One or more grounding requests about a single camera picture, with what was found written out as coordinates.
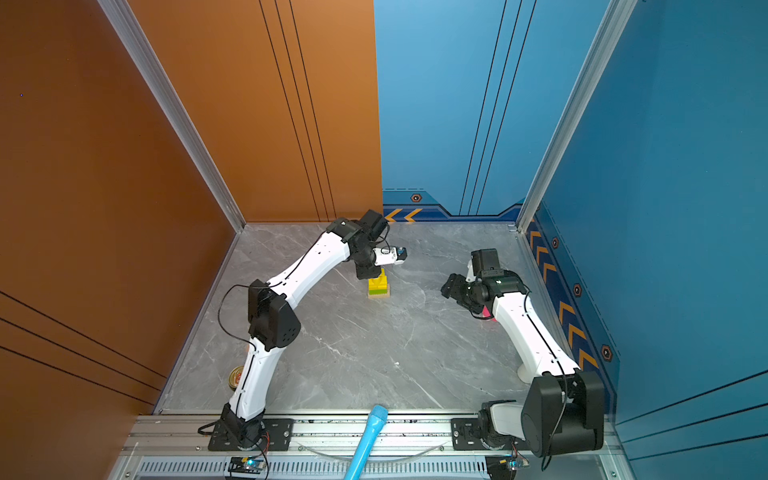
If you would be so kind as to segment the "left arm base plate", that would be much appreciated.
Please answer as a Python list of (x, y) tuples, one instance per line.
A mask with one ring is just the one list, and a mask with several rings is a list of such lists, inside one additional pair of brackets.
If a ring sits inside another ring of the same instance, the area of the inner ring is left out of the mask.
[(263, 432), (257, 447), (239, 447), (235, 436), (217, 423), (213, 427), (207, 450), (212, 452), (285, 452), (289, 449), (294, 421), (290, 418), (264, 419)]

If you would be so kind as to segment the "yellow long block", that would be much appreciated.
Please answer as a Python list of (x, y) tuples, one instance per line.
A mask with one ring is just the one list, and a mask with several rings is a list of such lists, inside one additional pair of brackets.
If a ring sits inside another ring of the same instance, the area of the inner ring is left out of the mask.
[(368, 280), (368, 290), (387, 290), (387, 289), (389, 289), (389, 282), (387, 282), (386, 284), (370, 283), (369, 280)]

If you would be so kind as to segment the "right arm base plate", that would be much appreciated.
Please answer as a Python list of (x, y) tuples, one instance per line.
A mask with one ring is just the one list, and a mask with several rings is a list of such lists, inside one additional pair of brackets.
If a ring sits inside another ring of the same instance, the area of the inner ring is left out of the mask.
[(527, 443), (518, 437), (496, 432), (489, 420), (460, 417), (450, 421), (453, 449), (456, 451), (527, 450)]

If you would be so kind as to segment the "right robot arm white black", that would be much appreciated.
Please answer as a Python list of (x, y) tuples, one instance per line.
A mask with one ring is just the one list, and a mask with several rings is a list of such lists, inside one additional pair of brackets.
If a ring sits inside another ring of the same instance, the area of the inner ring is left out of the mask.
[(474, 317), (499, 323), (522, 360), (518, 377), (529, 386), (525, 401), (487, 402), (478, 413), (478, 436), (487, 446), (518, 439), (542, 459), (603, 447), (602, 380), (559, 346), (536, 313), (530, 289), (501, 267), (495, 249), (473, 251), (468, 273), (450, 275), (441, 294)]

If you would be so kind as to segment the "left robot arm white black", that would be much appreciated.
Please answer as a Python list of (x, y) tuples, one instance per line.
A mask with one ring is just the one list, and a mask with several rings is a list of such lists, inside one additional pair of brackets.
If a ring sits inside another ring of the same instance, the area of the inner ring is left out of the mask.
[(381, 248), (389, 223), (373, 210), (362, 218), (338, 218), (292, 265), (268, 281), (254, 280), (247, 292), (248, 354), (240, 380), (224, 405), (213, 433), (235, 448), (266, 447), (266, 395), (282, 353), (299, 336), (295, 312), (304, 296), (337, 265), (352, 262), (359, 280), (378, 278), (383, 267), (402, 263), (403, 248)]

